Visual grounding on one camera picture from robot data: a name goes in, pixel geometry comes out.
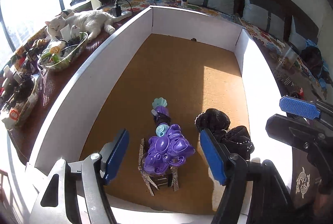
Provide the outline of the black scrunchie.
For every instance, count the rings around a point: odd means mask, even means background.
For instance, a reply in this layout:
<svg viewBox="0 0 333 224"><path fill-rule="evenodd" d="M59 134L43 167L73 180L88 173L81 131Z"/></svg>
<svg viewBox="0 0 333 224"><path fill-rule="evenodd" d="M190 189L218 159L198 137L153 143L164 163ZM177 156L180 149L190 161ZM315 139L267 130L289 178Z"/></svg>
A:
<svg viewBox="0 0 333 224"><path fill-rule="evenodd" d="M250 160L255 147L244 125L229 129L230 118L218 109L207 109L195 119L199 132L209 129L219 144L224 144L230 153L237 153L244 160Z"/></svg>

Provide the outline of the black rectangular box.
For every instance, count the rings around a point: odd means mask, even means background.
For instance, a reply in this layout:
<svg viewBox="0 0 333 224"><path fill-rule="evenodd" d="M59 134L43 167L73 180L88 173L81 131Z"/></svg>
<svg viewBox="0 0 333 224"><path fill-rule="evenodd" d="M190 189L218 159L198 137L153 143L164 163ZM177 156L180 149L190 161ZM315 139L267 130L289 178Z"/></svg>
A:
<svg viewBox="0 0 333 224"><path fill-rule="evenodd" d="M290 86L293 87L295 84L293 81L287 76L287 77L282 77L281 82L284 86Z"/></svg>

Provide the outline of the purple octopus toy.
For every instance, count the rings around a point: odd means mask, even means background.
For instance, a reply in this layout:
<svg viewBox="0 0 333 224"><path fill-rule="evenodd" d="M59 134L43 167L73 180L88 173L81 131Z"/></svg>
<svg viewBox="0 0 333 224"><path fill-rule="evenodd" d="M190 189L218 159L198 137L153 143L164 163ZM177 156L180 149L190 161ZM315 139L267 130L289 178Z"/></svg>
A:
<svg viewBox="0 0 333 224"><path fill-rule="evenodd" d="M184 165L195 148L182 134L181 127L171 122L165 98L156 98L151 113L155 123L155 135L148 140L147 156L143 170L149 175L164 175L171 167Z"/></svg>

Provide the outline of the patterned box with clutter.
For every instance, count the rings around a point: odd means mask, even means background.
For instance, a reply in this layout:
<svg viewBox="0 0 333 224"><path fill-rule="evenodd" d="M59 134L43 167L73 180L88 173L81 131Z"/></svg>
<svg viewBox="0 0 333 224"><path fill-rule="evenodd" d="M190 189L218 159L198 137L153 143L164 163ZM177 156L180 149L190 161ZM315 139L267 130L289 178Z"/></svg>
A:
<svg viewBox="0 0 333 224"><path fill-rule="evenodd" d="M5 79L1 90L1 122L7 130L23 125L37 103L38 79L28 73Z"/></svg>

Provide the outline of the black bag on sofa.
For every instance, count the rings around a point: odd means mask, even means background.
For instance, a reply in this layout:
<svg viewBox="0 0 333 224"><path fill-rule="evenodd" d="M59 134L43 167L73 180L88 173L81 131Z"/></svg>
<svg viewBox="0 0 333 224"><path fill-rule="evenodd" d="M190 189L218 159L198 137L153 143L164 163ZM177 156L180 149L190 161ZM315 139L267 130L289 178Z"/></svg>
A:
<svg viewBox="0 0 333 224"><path fill-rule="evenodd" d="M320 50L314 46L306 47L301 51L300 58L312 75L319 79L323 71L323 59Z"/></svg>

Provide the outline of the clear plastic jar black lid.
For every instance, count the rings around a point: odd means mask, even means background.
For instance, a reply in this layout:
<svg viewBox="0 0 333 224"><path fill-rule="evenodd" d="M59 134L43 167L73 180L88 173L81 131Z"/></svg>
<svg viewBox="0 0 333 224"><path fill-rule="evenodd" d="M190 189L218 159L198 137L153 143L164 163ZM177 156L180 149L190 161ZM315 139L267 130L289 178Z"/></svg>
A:
<svg viewBox="0 0 333 224"><path fill-rule="evenodd" d="M292 47L287 45L283 51L282 55L278 59L277 70L290 70L291 67L296 62L299 55L294 51Z"/></svg>

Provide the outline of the blue cloth on sofa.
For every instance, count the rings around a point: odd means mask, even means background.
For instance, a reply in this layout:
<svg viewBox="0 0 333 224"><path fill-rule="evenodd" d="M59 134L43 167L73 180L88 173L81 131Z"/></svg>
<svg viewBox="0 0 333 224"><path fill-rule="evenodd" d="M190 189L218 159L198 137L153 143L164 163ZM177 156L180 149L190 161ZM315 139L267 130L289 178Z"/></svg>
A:
<svg viewBox="0 0 333 224"><path fill-rule="evenodd" d="M321 51L316 43L310 39L307 39L305 44L306 48L303 50L305 53L304 61L312 75L318 80L322 90L327 90L327 82L323 76L325 71L328 72L328 67L325 65L326 62L321 55Z"/></svg>

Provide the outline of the grey pillow far right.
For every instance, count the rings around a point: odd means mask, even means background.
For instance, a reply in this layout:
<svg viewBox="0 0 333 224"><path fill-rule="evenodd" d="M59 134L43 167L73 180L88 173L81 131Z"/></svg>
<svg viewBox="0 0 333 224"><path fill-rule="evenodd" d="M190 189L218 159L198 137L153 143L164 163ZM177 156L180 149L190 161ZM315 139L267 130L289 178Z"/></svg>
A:
<svg viewBox="0 0 333 224"><path fill-rule="evenodd" d="M306 48L307 34L307 28L303 22L295 16L292 16L291 32L288 41L299 53Z"/></svg>

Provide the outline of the large white cardboard box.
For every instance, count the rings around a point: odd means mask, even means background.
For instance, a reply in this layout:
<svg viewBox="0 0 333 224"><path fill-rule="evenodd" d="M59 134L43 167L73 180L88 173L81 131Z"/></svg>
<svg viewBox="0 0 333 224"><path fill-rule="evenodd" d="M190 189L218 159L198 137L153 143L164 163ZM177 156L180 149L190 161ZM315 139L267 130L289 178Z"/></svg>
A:
<svg viewBox="0 0 333 224"><path fill-rule="evenodd" d="M280 112L280 92L247 29L230 21L169 7L149 7L108 38L78 69L48 113L29 162L44 174L98 151L118 130L129 131L119 173L106 188L116 205L142 205L209 215L222 187L209 176L194 120L206 109L248 128L252 160L271 160L291 186L292 150L267 135ZM154 113L167 109L195 153L178 170L179 190L147 188L138 171L141 140L155 135Z"/></svg>

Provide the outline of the glass bowl with items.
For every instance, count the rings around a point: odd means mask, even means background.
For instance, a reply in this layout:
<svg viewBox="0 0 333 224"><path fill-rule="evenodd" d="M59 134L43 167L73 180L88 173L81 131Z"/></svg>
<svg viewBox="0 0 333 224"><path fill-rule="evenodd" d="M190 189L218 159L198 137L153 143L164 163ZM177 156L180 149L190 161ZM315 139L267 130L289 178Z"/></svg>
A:
<svg viewBox="0 0 333 224"><path fill-rule="evenodd" d="M41 53L37 61L40 70L50 72L62 71L80 56L87 46L87 32L79 32L76 38L69 41L52 41Z"/></svg>

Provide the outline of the white cat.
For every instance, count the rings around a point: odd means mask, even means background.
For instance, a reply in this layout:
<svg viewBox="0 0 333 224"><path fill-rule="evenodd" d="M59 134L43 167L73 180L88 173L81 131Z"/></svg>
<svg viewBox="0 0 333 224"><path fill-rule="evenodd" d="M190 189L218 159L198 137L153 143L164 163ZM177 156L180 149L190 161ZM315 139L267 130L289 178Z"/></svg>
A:
<svg viewBox="0 0 333 224"><path fill-rule="evenodd" d="M113 18L111 14L101 10L91 10L74 12L71 16L65 18L64 13L53 18L51 21L46 21L46 28L52 40L56 40L61 36L60 30L67 25L72 28L76 25L80 31L88 33L87 41L93 41L102 31L102 29L112 35L116 29L113 27Z"/></svg>

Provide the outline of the white power strip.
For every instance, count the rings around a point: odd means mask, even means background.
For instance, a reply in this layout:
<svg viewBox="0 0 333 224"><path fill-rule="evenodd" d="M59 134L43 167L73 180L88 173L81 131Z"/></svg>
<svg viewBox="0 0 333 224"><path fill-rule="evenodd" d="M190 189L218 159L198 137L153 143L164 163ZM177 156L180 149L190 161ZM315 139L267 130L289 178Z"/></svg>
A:
<svg viewBox="0 0 333 224"><path fill-rule="evenodd" d="M132 12L131 11L122 11L122 13L119 16L114 16L112 15L112 18L116 21L120 21L123 20L124 18L128 18L132 16Z"/></svg>

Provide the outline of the black charger plug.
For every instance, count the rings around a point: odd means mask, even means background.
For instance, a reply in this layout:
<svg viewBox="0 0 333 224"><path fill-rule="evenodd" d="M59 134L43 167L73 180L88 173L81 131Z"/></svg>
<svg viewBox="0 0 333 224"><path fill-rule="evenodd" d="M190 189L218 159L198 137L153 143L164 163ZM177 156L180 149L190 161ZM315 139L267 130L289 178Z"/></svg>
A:
<svg viewBox="0 0 333 224"><path fill-rule="evenodd" d="M121 13L122 13L121 7L119 5L119 1L125 1L126 3L128 3L129 6L130 6L131 14L134 14L133 9L132 9L132 5L130 4L129 0L115 0L114 6L112 7L112 15L114 17L120 17Z"/></svg>

